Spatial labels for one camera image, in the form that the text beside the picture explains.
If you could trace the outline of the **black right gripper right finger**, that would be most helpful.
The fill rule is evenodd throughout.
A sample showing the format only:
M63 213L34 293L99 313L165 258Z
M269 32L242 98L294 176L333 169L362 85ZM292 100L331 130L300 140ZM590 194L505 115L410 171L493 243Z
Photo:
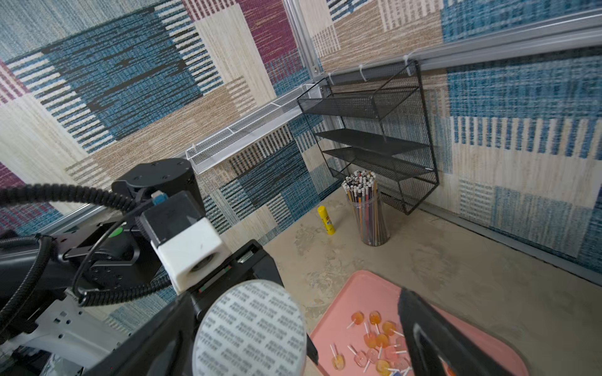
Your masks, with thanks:
M398 316L415 375L445 375L444 364L456 375L509 375L431 304L403 288Z

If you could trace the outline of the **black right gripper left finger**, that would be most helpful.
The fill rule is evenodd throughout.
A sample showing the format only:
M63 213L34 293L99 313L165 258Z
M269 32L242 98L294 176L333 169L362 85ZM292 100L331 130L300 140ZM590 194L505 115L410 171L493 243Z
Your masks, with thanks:
M87 375L184 375L191 363L194 308L186 293L148 321Z

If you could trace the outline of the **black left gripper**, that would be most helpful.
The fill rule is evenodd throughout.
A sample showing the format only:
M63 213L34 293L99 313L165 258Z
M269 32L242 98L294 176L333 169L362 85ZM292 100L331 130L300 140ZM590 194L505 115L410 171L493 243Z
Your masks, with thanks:
M257 240L251 240L188 290L195 318L202 320L210 306L230 288L255 279L269 280L285 286L274 259Z

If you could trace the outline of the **patterned white jar lid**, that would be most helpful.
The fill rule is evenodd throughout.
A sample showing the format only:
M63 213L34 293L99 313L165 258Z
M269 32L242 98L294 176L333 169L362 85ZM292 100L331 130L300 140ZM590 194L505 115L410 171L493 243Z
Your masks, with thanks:
M292 296L269 280L248 280L208 309L194 340L194 375L302 375L307 331Z

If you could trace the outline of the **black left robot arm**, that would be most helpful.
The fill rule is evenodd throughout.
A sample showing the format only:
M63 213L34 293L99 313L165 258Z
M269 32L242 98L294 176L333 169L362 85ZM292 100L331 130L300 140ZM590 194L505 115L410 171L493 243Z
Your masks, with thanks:
M72 288L81 307L136 301L172 284L155 247L205 219L188 160L164 159L135 168L111 189L64 184L4 188L4 207L51 201L110 208L120 215L60 236L1 235L1 340L31 346L43 314Z

